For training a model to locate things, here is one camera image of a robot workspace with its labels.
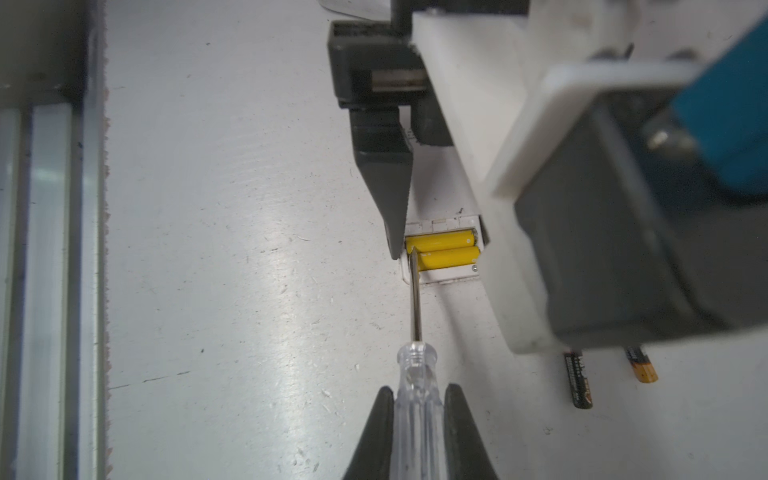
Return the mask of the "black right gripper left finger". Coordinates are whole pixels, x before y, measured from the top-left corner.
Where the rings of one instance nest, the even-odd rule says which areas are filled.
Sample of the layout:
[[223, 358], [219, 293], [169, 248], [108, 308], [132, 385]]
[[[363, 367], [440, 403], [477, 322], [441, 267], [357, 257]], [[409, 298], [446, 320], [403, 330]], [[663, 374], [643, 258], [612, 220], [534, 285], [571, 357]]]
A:
[[379, 389], [344, 480], [389, 480], [394, 431], [394, 394]]

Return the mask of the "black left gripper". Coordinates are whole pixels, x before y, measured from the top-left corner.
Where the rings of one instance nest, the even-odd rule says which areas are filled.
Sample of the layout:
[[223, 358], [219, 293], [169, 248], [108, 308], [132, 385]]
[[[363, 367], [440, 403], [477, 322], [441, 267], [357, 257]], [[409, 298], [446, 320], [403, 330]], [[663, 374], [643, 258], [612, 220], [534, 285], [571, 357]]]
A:
[[382, 217], [394, 260], [404, 249], [413, 172], [413, 152], [396, 107], [411, 106], [411, 130], [420, 144], [453, 145], [437, 97], [428, 93], [426, 67], [411, 46], [412, 15], [430, 9], [460, 15], [526, 16], [530, 3], [393, 1], [388, 21], [331, 23], [327, 48], [334, 93], [341, 108], [352, 110], [355, 164]]

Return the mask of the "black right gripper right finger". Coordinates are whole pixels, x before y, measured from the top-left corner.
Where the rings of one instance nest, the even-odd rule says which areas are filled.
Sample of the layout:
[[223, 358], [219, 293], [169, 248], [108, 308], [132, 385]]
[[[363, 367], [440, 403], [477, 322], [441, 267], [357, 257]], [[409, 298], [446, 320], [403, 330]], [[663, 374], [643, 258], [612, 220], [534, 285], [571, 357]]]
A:
[[458, 384], [451, 383], [446, 388], [443, 429], [448, 479], [499, 479]]

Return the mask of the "clear handle screwdriver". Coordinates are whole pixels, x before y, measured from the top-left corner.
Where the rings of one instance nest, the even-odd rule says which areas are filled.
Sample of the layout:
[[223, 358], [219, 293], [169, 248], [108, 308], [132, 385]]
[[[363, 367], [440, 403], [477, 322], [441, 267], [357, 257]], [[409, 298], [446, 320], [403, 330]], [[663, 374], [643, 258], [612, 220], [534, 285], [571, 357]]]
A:
[[399, 385], [394, 404], [392, 479], [444, 479], [444, 407], [436, 373], [437, 352], [424, 340], [418, 250], [408, 254], [411, 275], [411, 341], [397, 353]]

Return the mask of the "white remote green buttons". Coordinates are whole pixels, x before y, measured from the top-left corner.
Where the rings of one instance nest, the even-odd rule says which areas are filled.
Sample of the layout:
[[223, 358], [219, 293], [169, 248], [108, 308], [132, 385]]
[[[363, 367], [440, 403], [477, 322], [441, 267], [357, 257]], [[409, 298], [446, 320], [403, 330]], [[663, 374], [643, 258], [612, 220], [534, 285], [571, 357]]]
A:
[[430, 236], [471, 230], [475, 246], [485, 248], [480, 208], [453, 147], [419, 143], [411, 130], [408, 107], [400, 109], [400, 121], [413, 152], [405, 236]]

